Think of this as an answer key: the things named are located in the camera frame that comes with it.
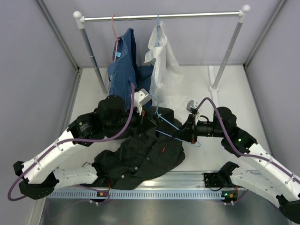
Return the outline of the black pinstriped shirt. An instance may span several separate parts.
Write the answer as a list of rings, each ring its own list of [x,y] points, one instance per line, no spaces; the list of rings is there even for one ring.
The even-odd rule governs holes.
[[[135,134],[123,141],[115,152],[104,150],[94,158],[92,166],[97,170],[98,178],[91,187],[103,187],[104,176],[112,175],[121,177],[113,189],[132,190],[184,161],[182,142],[170,137],[181,123],[175,119],[172,109],[160,107],[158,112],[167,121],[159,119],[155,107],[150,107],[147,113],[156,121],[156,128]]]

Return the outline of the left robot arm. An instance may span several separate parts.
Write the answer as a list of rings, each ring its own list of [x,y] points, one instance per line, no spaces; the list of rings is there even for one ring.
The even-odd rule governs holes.
[[[14,163],[16,185],[21,194],[37,200],[73,185],[103,186],[106,175],[97,162],[76,169],[59,166],[93,143],[124,139],[144,127],[153,127],[155,123],[144,108],[149,101],[150,94],[138,91],[130,97],[129,110],[126,110],[121,97],[110,95],[93,112],[78,116],[44,151],[28,161]]]

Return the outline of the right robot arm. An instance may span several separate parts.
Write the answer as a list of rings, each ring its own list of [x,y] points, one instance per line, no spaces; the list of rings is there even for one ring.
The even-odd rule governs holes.
[[[227,107],[214,111],[213,121],[196,121],[192,109],[173,137],[195,143],[199,136],[221,138],[223,148],[238,158],[218,171],[223,186],[241,186],[265,198],[294,223],[300,222],[300,178],[279,163],[258,141],[236,124]]]

